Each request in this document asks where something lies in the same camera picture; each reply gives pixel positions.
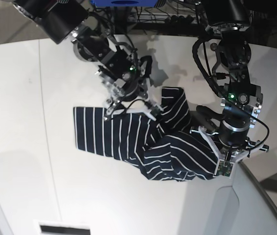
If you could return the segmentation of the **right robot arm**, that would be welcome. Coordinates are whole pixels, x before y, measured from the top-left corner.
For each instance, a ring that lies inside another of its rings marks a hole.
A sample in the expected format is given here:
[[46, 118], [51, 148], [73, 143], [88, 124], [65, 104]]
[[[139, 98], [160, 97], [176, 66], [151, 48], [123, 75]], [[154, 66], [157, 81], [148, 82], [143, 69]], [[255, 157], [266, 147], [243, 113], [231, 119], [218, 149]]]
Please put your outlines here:
[[144, 107], [138, 112], [152, 120], [163, 111], [149, 91], [152, 57], [139, 57], [131, 39], [117, 41], [111, 20], [85, 9], [76, 0], [13, 0], [11, 3], [56, 44], [69, 38], [77, 58], [97, 64], [99, 78], [109, 93], [103, 103], [103, 120], [129, 112], [123, 102], [132, 105], [142, 101]]

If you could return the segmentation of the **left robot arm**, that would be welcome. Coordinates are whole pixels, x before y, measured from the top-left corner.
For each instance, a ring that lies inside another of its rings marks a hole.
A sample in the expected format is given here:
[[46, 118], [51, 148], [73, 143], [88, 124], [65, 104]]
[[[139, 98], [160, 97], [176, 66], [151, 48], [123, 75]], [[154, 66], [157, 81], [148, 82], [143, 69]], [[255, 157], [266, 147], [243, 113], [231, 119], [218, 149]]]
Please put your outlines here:
[[[218, 149], [211, 134], [199, 128], [199, 133], [211, 145], [218, 162], [222, 165], [236, 164], [251, 153], [261, 150], [267, 152], [264, 141], [253, 142], [248, 132], [259, 121], [263, 105], [261, 87], [251, 83], [248, 63], [252, 51], [243, 35], [243, 29], [250, 26], [248, 14], [240, 0], [197, 0], [195, 1], [196, 20], [202, 31], [194, 43], [194, 61], [213, 93], [222, 100], [222, 113], [218, 114], [206, 106], [197, 106], [198, 113], [218, 120], [220, 125], [214, 132], [222, 144]], [[199, 59], [198, 49], [206, 42], [212, 43], [216, 63], [211, 68], [204, 67]]]

